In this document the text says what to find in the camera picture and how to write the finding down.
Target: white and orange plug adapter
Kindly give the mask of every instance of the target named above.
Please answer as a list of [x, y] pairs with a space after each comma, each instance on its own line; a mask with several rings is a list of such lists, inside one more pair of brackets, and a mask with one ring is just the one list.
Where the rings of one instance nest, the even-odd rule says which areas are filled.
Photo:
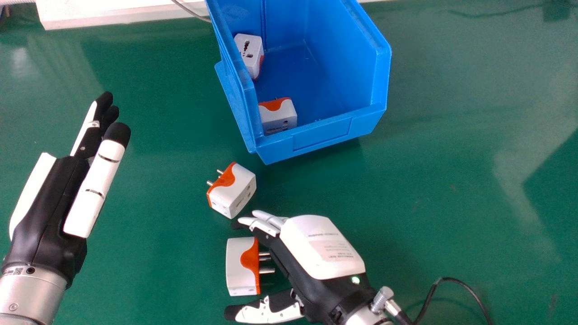
[[243, 63], [249, 70], [251, 79], [257, 79], [261, 72], [261, 64], [265, 58], [263, 40], [260, 36], [248, 34], [237, 34], [234, 40], [241, 58], [243, 58]]
[[271, 260], [269, 253], [259, 252], [254, 237], [231, 238], [227, 241], [225, 274], [230, 296], [253, 296], [261, 294], [261, 274], [275, 273], [274, 268], [261, 268], [260, 261]]
[[259, 114], [265, 135], [285, 131], [297, 126], [297, 112], [293, 101], [283, 97], [270, 102], [259, 103]]
[[245, 167], [231, 163], [224, 172], [212, 183], [207, 191], [209, 206], [229, 219], [233, 219], [247, 202], [253, 197], [257, 189], [255, 174]]

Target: robotic hand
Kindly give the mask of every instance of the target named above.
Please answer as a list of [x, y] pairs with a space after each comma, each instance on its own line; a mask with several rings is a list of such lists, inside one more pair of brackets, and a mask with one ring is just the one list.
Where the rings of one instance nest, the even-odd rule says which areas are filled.
[[10, 218], [12, 242], [0, 278], [0, 323], [52, 324], [64, 290], [87, 253], [97, 220], [130, 139], [115, 123], [106, 92], [90, 106], [71, 155], [42, 153]]
[[277, 217], [253, 211], [233, 228], [248, 228], [289, 280], [292, 289], [225, 309], [240, 323], [281, 323], [305, 317], [325, 325], [413, 324], [393, 300], [393, 291], [373, 289], [360, 255], [327, 217]]

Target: blue plastic bin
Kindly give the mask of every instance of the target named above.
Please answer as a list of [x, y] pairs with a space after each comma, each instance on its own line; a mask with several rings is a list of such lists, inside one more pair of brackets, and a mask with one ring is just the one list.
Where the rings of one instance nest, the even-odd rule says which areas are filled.
[[[215, 65], [250, 153], [265, 164], [373, 131], [386, 110], [391, 48], [355, 0], [206, 0]], [[233, 37], [259, 35], [265, 59], [251, 80]], [[258, 103], [291, 97], [296, 128], [264, 135]]]

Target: bin floor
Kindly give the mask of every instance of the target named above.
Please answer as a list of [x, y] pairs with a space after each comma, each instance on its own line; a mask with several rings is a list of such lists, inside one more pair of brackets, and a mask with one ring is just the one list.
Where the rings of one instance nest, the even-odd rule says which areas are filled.
[[259, 102], [290, 97], [299, 126], [347, 112], [339, 92], [305, 44], [267, 51], [254, 84]]

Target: green tabletop surface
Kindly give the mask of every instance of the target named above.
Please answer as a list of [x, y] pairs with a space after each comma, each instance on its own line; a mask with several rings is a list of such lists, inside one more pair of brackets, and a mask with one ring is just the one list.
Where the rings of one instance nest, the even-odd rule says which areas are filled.
[[[55, 324], [230, 324], [225, 244], [249, 236], [208, 207], [236, 161], [243, 213], [328, 216], [374, 287], [416, 317], [430, 285], [476, 290], [495, 324], [578, 324], [575, 2], [389, 1], [364, 8], [391, 44], [387, 111], [362, 138], [265, 166], [247, 152], [191, 19], [45, 31], [34, 5], [0, 22], [0, 252], [41, 152], [69, 154], [94, 98], [132, 139]], [[265, 293], [289, 287], [262, 277]], [[298, 320], [293, 324], [308, 324]], [[423, 324], [484, 324], [441, 285]]]

